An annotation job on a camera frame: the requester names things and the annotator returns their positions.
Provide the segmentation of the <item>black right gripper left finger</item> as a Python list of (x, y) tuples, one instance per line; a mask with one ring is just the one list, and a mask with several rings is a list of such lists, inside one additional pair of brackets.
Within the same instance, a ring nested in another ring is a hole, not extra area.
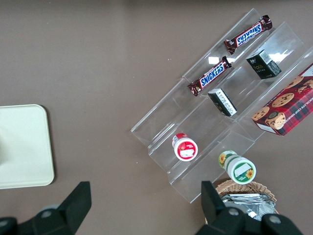
[(18, 226), (20, 235), (74, 235), (91, 208), (90, 182), (80, 182), (55, 209), (39, 212)]

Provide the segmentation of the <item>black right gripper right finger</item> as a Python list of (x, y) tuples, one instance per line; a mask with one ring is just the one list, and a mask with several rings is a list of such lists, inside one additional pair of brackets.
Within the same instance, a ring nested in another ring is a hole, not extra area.
[(198, 235), (261, 235), (261, 222), (240, 209), (226, 207), (210, 181), (201, 183), (201, 206), (207, 224)]

